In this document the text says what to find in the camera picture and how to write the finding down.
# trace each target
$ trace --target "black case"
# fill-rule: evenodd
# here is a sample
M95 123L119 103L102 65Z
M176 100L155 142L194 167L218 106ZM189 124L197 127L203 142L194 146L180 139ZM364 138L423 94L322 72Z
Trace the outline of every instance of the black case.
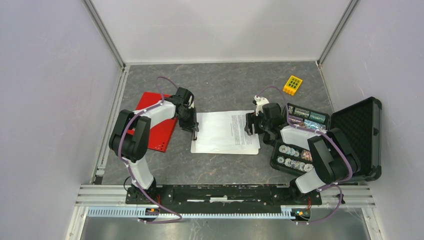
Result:
M320 113L304 107L299 107L293 104L288 105L327 116L325 113ZM382 103L375 97L369 97L363 101L337 111L329 117L328 129L341 129L360 160L360 170L353 174L353 177L349 182L362 180L367 182L375 181L382 175L380 153L381 114ZM285 108L283 110L283 115L284 117L286 116ZM284 143L281 141L275 144L270 160L271 167L295 176L303 175L305 172L301 172L277 162L278 156L284 156L283 153L280 153L278 150L279 146L282 144ZM293 156L287 156L286 158L298 160L297 158L293 158Z

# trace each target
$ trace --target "white wall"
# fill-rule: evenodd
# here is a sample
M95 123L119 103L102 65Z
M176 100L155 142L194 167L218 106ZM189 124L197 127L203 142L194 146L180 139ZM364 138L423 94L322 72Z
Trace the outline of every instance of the white wall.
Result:
M137 63L317 60L349 0L93 0Z
M336 110L382 102L382 176L370 186L393 240L424 236L423 12L423 1L361 1L323 63Z
M0 2L0 239L65 237L119 72L81 0Z

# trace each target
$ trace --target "white paper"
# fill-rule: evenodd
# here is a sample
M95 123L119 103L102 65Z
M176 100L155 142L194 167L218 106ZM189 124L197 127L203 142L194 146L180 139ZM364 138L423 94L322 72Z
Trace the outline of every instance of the white paper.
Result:
M244 128L244 111L219 111L197 113L199 132L192 142L192 153L258 154L260 144L257 134L248 135Z

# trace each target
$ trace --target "yellow object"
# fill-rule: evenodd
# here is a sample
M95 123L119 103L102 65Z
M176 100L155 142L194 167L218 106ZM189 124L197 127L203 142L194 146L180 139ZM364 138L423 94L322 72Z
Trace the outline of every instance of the yellow object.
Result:
M287 83L284 85L284 88L282 89L282 91L293 96L295 95L296 91L299 89L301 84L302 84L302 79L292 75L288 79Z

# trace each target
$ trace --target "red folder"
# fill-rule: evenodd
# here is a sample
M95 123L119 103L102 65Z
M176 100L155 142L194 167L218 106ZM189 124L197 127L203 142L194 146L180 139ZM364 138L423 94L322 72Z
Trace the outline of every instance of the red folder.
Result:
M146 91L141 96L140 102L138 102L136 110L145 109L153 104L156 104L161 100L159 93ZM174 131L175 125L177 124L177 118L165 120L150 129L150 135L148 138L148 148L159 152L165 152L170 142L171 135Z

